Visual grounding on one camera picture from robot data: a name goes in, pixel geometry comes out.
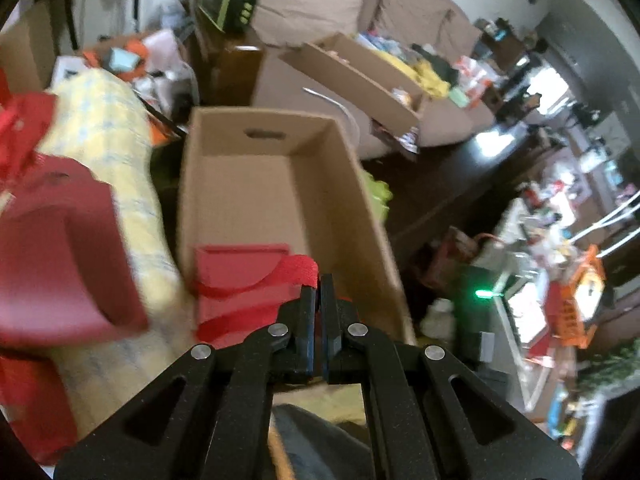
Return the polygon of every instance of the couch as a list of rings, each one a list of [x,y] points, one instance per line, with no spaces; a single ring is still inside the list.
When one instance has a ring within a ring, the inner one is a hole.
[[[371,120],[350,102],[329,91],[283,58],[284,51],[339,31],[354,33],[377,27],[404,44],[433,44],[449,62],[471,54],[481,31],[451,0],[260,0],[252,26],[268,45],[254,94],[254,106],[288,108],[335,116],[353,129],[335,104],[308,94],[310,88],[343,104],[360,131],[356,146],[362,160],[390,149],[371,134]],[[423,108],[418,143],[422,147],[468,139],[494,124],[484,103],[462,109],[450,99],[429,100]]]

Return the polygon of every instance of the cardboard box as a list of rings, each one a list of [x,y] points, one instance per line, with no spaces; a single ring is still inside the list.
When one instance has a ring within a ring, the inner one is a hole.
[[[194,283],[204,244],[289,244],[334,275],[365,323],[415,337],[398,270],[353,150],[332,118],[194,108],[182,161],[178,264]]]
[[[13,94],[39,92],[49,87],[55,62],[49,6],[42,0],[0,34],[0,68]]]
[[[400,137],[417,126],[424,93],[418,84],[378,54],[344,34],[305,43],[284,58],[291,66],[356,105]],[[413,109],[398,102],[391,91],[402,88]]]

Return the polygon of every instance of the green power tool battery charger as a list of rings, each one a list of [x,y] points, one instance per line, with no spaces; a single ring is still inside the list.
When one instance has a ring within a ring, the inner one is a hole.
[[[242,32],[251,23],[258,0],[198,0],[198,6],[222,32]]]

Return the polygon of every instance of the triangular cutout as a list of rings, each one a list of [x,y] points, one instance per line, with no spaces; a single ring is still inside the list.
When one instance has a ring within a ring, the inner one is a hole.
[[[492,402],[476,393],[464,379],[453,378],[451,387],[462,405],[478,444],[486,446],[502,436],[513,433],[514,424]]]
[[[125,421],[124,431],[150,446],[158,446],[185,385],[182,377],[173,380]]]

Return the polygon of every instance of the yellow fabric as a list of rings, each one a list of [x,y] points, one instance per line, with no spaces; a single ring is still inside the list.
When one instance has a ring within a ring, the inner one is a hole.
[[[427,60],[419,61],[414,67],[410,67],[396,56],[383,50],[375,50],[382,59],[396,67],[400,72],[420,85],[425,93],[434,99],[443,99],[449,95],[450,85],[438,77]]]
[[[151,145],[142,104],[104,70],[81,73],[53,92],[58,95],[54,124],[38,151],[74,158],[111,184],[124,248],[150,321],[140,336],[50,350],[84,436],[194,341],[190,300],[166,246],[148,174]]]

